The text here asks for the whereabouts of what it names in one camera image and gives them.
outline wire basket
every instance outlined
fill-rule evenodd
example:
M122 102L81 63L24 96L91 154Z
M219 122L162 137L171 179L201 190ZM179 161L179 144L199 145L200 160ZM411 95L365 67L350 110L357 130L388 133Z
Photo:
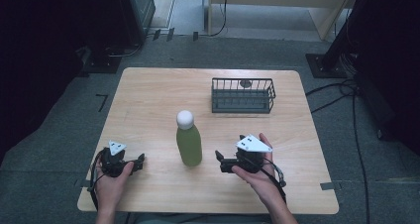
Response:
M213 113L269 113L275 91L271 78L212 79Z

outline cord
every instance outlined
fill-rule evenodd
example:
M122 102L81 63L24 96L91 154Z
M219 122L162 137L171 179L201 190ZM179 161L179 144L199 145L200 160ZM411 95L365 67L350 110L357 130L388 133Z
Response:
M98 152L98 154L95 157L95 160L93 161L93 164L90 168L90 186L87 188L87 191L90 192L90 196L92 198L93 204L95 204L96 210L98 210L98 199L96 198L96 192L95 192L95 186L96 182L99 180L99 178L103 177L104 174L102 174L100 177L96 178L96 164L98 163L99 158L102 155L102 151Z
M322 87L318 87L318 88L312 89L311 91L309 91L309 92L305 93L305 95L306 95L306 96L309 96L309 95L311 95L311 94L313 94L313 93L315 93L315 92L321 91L321 90L323 90L323 89L325 89L325 88L328 88L328 87L333 87L333 86L339 86L339 88L340 88L340 92L341 92L341 94L342 94L342 96L341 96L341 97L336 98L336 99L334 99L333 101L331 101L331 102L329 102L329 103L327 103L327 104L325 104L325 105L322 105L321 107L318 107L318 108L314 109L313 111L311 111L311 113L312 113L312 114L313 114L313 113L316 113L316 112L318 112L318 111L320 111L320 110L322 110L322 109L324 109L324 108L326 108L326 107L328 107L328 106L333 105L334 103L336 103L336 102L340 101L341 99L343 99L343 98L345 98L345 97L348 97L348 96L353 96L354 94L356 94L356 88L355 88L355 87L352 87L352 85L350 85L350 84L346 84L346 83L347 83L347 82L349 82L349 81L353 81L353 80L352 80L352 79L346 79L346 80L344 80L344 81L343 81L343 82L341 82L341 83L331 83L331 84L328 84L328 85L325 85L325 86L322 86ZM347 92L347 93L346 93L346 92L344 92L344 91L343 91L343 87L347 87L347 88L352 89L352 92Z
M99 179L101 179L101 177L103 177L105 174L102 174L102 175L100 175L96 180L95 180L95 182L93 183L93 188L95 188L96 187L96 183L99 181Z
M108 55L109 57L126 57L126 56L132 56L134 55L136 52L139 51L139 49L142 47L142 44L139 44L132 52L128 53L128 54L120 54L120 55Z
M274 170L278 174L278 179L279 179L280 185L282 187L286 186L286 182L284 181L284 174L281 171L281 169L274 162L270 161L269 159L267 159L267 158L263 158L263 159L268 161L274 167Z
M348 53L343 53L340 55L339 59L340 63L343 65L347 72L349 72L351 75L355 75L357 73L356 69L353 67L353 64L356 60L356 56Z
M362 159L362 152L361 146L359 144L359 135L358 135L358 128L356 123L356 93L353 95L353 128L355 131L355 140L356 140L356 148L358 149L359 161L361 162L362 166L362 175L364 177L364 185L365 185L365 206L367 209L367 224L370 223L370 210L369 210L369 200L368 200L368 178L367 172L365 169L365 163Z
M343 96L340 97L340 98L338 98L338 99L336 99L333 102L330 102L329 104L326 104L326 105L322 106L322 108L325 108L325 107L327 107L327 106L329 106L329 105L337 102L338 100L342 99L343 97L350 96L350 95L352 95L352 97L353 97L353 99L352 99L353 129L354 129L354 134L355 134L355 142L356 142L356 148L358 150L359 161L360 161L361 167L362 167L362 175L363 175L363 178L364 178L365 206L366 206L366 210L367 210L367 224L369 224L370 223L370 208L369 208L369 198L368 198L368 178L367 178L367 172L366 172L366 168L365 168L365 163L364 163L364 160L362 158L361 146L360 146L360 142L359 142L358 127L357 127L357 121L356 121L356 96L358 95L358 88L351 86L351 85L354 85L354 84L351 84L351 85L346 84L349 81L350 82L354 82L352 79L346 79L342 83L332 83L332 84L328 84L328 85L325 85L325 86L322 86L322 87L319 87L319 88L315 88L315 89L307 92L306 94L307 95L310 95L310 94L313 94L314 92L321 91L322 89L327 88L327 87L339 86L340 92L343 94ZM353 90L353 93L346 94L342 90L343 87L350 87Z
M222 26L222 28L220 29L219 32L217 32L215 34L212 34L209 37L215 37L215 36L219 35L223 31L223 29L225 29L225 26L226 26L226 4L227 3L228 3L228 0L225 0L225 6L224 6L224 9L223 9L224 12L222 13L222 15L223 15L223 26Z

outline black equipment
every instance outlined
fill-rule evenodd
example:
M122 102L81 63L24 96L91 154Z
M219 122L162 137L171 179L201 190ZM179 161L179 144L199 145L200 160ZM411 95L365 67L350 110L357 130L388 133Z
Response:
M123 150L117 155L112 156L109 148L104 148L101 153L101 168L104 174L112 177L119 176L121 172L123 172L124 166L128 163L123 160L125 151ZM136 160L131 161L134 163L134 166L130 175L132 175L133 172L142 169L144 161L145 154L141 154Z
M216 151L216 159L220 162L221 172L232 173L232 167L238 166L248 172L256 173L263 167L263 153L246 152L239 148L235 159L225 159L218 151Z

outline hand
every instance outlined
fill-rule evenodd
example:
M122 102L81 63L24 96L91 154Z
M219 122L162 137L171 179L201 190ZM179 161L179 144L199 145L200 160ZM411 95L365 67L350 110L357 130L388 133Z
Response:
M96 223L114 223L115 211L124 193L134 163L129 162L124 166L123 172L118 177L104 175L100 159L96 163L98 181L96 182L96 198L98 199L98 216Z
M260 133L260 140L272 148L271 144L269 143L268 139L263 133ZM264 157L267 160L272 161L272 153L264 153ZM272 166L272 164L270 164L267 161L264 161L264 165L262 168L275 177L274 167ZM257 193L257 195L260 197L260 200L264 204L266 204L275 193L279 193L274 183L272 183L268 176L262 171L259 171L257 173L250 173L236 166L232 167L232 171L241 179L243 179L251 185L251 187L254 189L254 191Z
M260 140L272 148L268 139L263 133L260 133ZM264 157L272 162L272 153L265 153ZM275 177L274 167L269 162L264 163L262 167L266 172ZM297 223L293 215L287 208L284 200L281 198L280 192L269 177L262 171L250 173L240 167L232 167L232 171L241 179L251 185L259 196L262 203L269 212L272 223Z

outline bottle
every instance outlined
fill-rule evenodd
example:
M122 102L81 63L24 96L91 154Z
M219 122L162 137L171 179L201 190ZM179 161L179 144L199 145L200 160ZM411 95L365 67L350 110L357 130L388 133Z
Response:
M202 160L201 137L194 125L194 116L190 111L180 111L176 116L176 123L176 142L182 162L189 167L198 166Z

